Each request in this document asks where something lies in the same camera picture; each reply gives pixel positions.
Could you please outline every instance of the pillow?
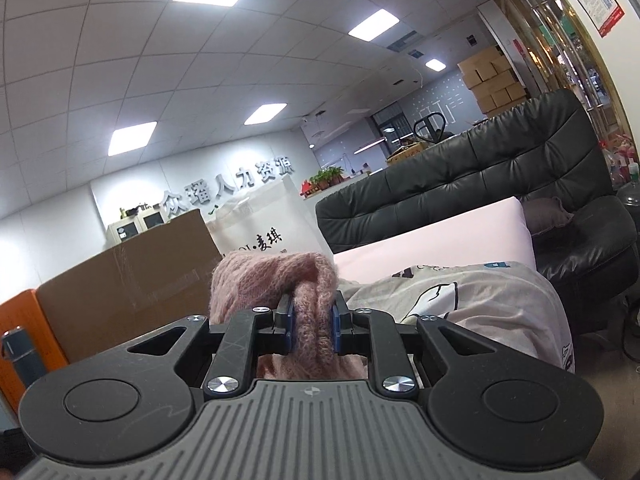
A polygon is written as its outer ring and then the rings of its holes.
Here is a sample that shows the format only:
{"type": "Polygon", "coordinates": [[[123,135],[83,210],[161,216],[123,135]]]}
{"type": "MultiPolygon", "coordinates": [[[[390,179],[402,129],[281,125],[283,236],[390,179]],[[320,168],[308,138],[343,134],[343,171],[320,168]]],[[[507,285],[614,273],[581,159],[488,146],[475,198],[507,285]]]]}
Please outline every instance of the pillow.
{"type": "Polygon", "coordinates": [[[562,207],[562,202],[553,198],[535,198],[522,203],[524,219],[531,236],[538,236],[557,227],[564,227],[574,215],[562,207]]]}

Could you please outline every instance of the shopping bag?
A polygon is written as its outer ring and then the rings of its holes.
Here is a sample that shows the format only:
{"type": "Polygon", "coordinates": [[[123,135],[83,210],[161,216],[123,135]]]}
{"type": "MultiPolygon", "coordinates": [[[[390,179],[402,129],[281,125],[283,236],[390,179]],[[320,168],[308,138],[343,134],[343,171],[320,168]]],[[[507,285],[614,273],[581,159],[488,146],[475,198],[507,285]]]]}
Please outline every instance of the shopping bag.
{"type": "Polygon", "coordinates": [[[207,227],[223,256],[231,251],[315,252],[333,261],[315,213],[304,203],[289,175],[233,197],[216,210],[207,227]]]}

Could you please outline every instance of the orange panel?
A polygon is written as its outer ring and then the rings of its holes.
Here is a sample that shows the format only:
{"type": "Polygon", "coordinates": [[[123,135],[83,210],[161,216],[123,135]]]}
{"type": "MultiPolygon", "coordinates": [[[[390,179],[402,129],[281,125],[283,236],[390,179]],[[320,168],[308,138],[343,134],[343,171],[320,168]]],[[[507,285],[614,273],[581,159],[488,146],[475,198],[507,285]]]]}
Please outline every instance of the orange panel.
{"type": "MultiPolygon", "coordinates": [[[[29,333],[47,370],[52,371],[68,365],[68,361],[47,318],[44,316],[35,290],[25,290],[6,303],[0,304],[0,334],[21,326],[29,333]]],[[[17,412],[24,386],[14,372],[12,364],[0,359],[0,390],[17,412]]]]}

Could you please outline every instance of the pink sweater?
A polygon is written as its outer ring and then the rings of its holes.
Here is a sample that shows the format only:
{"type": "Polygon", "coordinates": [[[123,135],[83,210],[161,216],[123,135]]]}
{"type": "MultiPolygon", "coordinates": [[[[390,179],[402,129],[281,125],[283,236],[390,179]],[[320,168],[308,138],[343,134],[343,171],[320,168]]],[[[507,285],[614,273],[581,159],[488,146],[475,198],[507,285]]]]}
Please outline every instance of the pink sweater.
{"type": "Polygon", "coordinates": [[[228,322],[241,308],[276,308],[283,294],[293,296],[296,346],[288,356],[258,360],[257,376],[281,380],[362,379],[359,356],[334,353],[330,311],[337,285],[334,266],[319,253],[228,254],[213,273],[209,320],[228,322]]]}

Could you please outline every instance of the black leather sofa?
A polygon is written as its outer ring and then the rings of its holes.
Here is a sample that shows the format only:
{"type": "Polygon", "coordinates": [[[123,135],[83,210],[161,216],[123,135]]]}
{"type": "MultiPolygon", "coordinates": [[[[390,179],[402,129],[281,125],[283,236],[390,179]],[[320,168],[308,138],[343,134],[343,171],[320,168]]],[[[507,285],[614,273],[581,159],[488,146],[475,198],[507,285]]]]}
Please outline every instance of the black leather sofa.
{"type": "Polygon", "coordinates": [[[606,327],[604,305],[638,278],[636,228],[569,90],[529,100],[341,189],[316,214],[339,253],[510,196],[557,196],[575,214],[567,227],[534,240],[538,271],[556,288],[574,333],[606,327]]]}

